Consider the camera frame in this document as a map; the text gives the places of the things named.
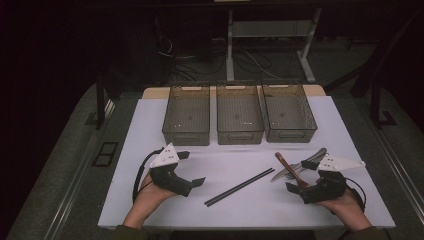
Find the translucent storage bin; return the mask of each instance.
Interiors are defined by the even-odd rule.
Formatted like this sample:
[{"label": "translucent storage bin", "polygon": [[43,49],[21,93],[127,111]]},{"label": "translucent storage bin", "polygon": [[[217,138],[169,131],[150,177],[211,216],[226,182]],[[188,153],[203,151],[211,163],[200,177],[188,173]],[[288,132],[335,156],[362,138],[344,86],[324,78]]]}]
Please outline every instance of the translucent storage bin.
[{"label": "translucent storage bin", "polygon": [[264,132],[255,81],[218,83],[218,144],[260,144]]},{"label": "translucent storage bin", "polygon": [[267,142],[307,143],[318,129],[302,85],[263,84]]},{"label": "translucent storage bin", "polygon": [[209,83],[174,84],[169,92],[162,127],[166,143],[175,146],[207,146],[209,129]]}]

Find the metal stand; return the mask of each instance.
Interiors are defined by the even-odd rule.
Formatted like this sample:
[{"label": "metal stand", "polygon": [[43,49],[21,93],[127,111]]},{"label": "metal stand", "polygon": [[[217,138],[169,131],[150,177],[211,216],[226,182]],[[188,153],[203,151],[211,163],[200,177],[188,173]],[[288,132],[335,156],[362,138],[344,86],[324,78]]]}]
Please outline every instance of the metal stand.
[{"label": "metal stand", "polygon": [[302,50],[298,51],[298,58],[302,65],[303,71],[308,82],[314,83],[315,77],[306,59],[309,48],[314,38],[315,29],[318,25],[321,8],[317,8],[314,12],[312,20],[296,21],[298,30],[296,33],[292,31],[294,21],[244,21],[234,22],[233,11],[229,11],[228,17],[228,41],[227,41],[227,81],[234,81],[234,65],[233,65],[233,37],[298,37],[305,36],[306,42]]},{"label": "metal stand", "polygon": [[305,46],[303,47],[301,51],[297,52],[297,56],[299,57],[300,64],[302,65],[303,71],[305,72],[306,80],[309,83],[314,83],[316,82],[316,80],[306,57],[308,56],[309,48],[311,47],[312,40],[314,38],[315,30],[318,25],[319,16],[321,15],[321,10],[322,10],[321,8],[317,8],[315,10],[314,17],[312,19],[311,24],[309,25]]}]

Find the chopstick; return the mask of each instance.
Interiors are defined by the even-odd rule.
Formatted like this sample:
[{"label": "chopstick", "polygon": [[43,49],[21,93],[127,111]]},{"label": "chopstick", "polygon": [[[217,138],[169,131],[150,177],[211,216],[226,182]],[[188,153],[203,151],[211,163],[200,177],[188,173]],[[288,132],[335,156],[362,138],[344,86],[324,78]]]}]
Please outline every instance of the chopstick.
[{"label": "chopstick", "polygon": [[262,173],[260,173],[260,174],[258,174],[256,176],[254,176],[253,178],[251,178],[251,179],[249,179],[249,180],[247,180],[247,181],[245,181],[245,182],[243,182],[243,183],[241,183],[241,184],[239,184],[239,185],[237,185],[237,186],[235,186],[235,187],[233,187],[233,188],[231,188],[231,189],[229,189],[229,190],[227,190],[227,191],[219,194],[218,196],[216,196],[214,198],[211,198],[210,200],[208,200],[208,201],[205,202],[205,205],[208,206],[208,207],[210,207],[213,204],[215,204],[215,203],[221,201],[222,199],[228,197],[229,195],[235,193],[236,191],[238,191],[238,190],[246,187],[247,185],[253,183],[254,181],[256,181],[256,180],[258,180],[258,179],[260,179],[260,178],[262,178],[262,177],[264,177],[264,176],[272,173],[273,171],[275,171],[275,169],[270,168],[270,169],[268,169],[268,170],[266,170],[266,171],[264,171],[264,172],[262,172]]}]

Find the white table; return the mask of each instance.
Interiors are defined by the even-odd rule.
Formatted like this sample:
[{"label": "white table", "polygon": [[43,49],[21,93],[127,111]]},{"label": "white table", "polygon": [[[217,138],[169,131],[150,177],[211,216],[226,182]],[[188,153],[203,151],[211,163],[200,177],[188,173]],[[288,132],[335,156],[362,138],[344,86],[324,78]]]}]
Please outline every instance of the white table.
[{"label": "white table", "polygon": [[[206,180],[203,186],[194,188],[187,198],[176,196],[164,202],[145,222],[147,229],[293,230],[343,226],[337,217],[323,207],[303,204],[298,195],[287,191],[284,179],[270,182],[272,176],[283,169],[274,156],[277,151],[289,163],[299,162],[322,147],[327,148],[333,156],[361,161],[331,97],[308,97],[318,125],[310,143],[268,143],[264,138],[260,145],[221,146],[217,143],[216,99],[213,94],[211,96],[210,145],[176,147],[177,151],[191,152],[188,159],[180,162],[176,174],[188,181],[201,177],[206,177]],[[122,223],[132,205],[132,187],[140,164],[150,152],[166,146],[161,132],[166,106],[167,99],[139,100],[98,222],[100,227],[114,228]],[[204,205],[205,201],[268,168],[276,171],[211,207]],[[357,181],[365,190],[365,213],[370,221],[377,227],[394,227],[392,217],[367,170],[351,169],[342,174]],[[301,177],[315,185],[318,173],[305,171]]]}]

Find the hand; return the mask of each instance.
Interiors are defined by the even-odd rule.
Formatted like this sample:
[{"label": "hand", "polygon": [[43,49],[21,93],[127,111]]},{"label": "hand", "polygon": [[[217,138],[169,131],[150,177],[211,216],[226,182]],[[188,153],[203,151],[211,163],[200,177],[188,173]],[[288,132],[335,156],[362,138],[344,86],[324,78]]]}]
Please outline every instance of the hand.
[{"label": "hand", "polygon": [[336,214],[340,221],[352,232],[372,226],[349,189],[346,189],[341,197],[322,201],[319,204]]},{"label": "hand", "polygon": [[137,198],[125,217],[123,225],[136,229],[141,229],[144,221],[153,213],[159,205],[166,199],[177,194],[162,189],[152,182],[150,172],[147,173],[141,183],[141,191],[138,193]]}]

